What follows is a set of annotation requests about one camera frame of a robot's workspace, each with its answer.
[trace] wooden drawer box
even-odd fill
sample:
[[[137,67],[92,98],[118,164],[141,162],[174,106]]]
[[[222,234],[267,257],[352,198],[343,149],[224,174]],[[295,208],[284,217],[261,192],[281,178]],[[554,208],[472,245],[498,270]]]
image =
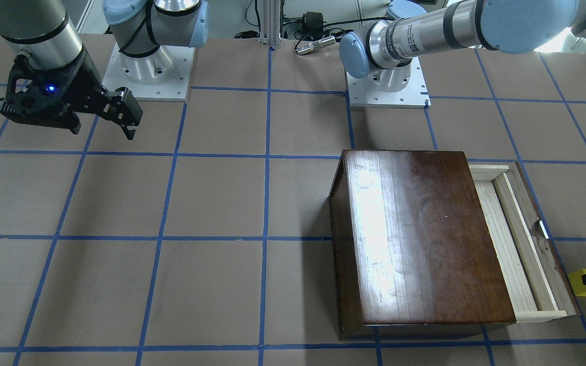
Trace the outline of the wooden drawer box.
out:
[[[345,150],[330,206],[342,339],[368,326],[467,336],[579,313],[516,164]]]

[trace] metal mounting plate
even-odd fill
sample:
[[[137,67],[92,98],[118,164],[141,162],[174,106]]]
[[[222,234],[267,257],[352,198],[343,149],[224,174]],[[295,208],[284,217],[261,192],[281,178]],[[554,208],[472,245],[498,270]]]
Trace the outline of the metal mounting plate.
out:
[[[393,107],[393,108],[424,108],[431,106],[426,81],[418,58],[411,63],[412,74],[408,85],[395,93],[387,93],[376,88],[372,75],[356,79],[347,74],[347,90],[349,105],[352,107]]]
[[[107,64],[103,76],[103,86],[107,90],[115,90],[125,86],[137,100],[161,100],[164,102],[186,102],[189,93],[189,81],[191,79],[191,69],[193,67],[193,52],[195,48],[163,46],[166,47],[173,57],[176,70],[170,78],[159,84],[144,85],[139,84],[126,77],[121,58],[119,55],[119,45],[114,44],[110,62]]]

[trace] metal connector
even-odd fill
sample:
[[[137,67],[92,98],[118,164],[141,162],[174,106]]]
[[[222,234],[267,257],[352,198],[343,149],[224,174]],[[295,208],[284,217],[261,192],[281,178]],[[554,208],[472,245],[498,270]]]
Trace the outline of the metal connector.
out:
[[[309,55],[310,53],[316,52],[321,48],[329,47],[335,43],[336,43],[336,37],[329,36],[329,37],[325,37],[323,39],[314,40],[313,42],[307,44],[306,46],[296,48],[295,53],[297,53],[298,56]]]

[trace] dark wooden box top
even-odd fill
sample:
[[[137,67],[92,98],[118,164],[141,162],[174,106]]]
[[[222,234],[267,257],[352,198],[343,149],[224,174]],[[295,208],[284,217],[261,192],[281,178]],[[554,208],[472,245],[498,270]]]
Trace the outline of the dark wooden box top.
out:
[[[363,324],[516,321],[462,152],[345,150],[345,178]]]

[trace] black electronic device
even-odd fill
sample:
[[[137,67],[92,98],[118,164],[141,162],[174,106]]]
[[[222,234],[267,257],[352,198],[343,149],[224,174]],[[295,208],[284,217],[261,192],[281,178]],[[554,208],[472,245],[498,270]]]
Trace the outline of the black electronic device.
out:
[[[305,40],[319,40],[324,36],[323,14],[319,12],[305,12],[302,14],[302,37],[307,35]]]

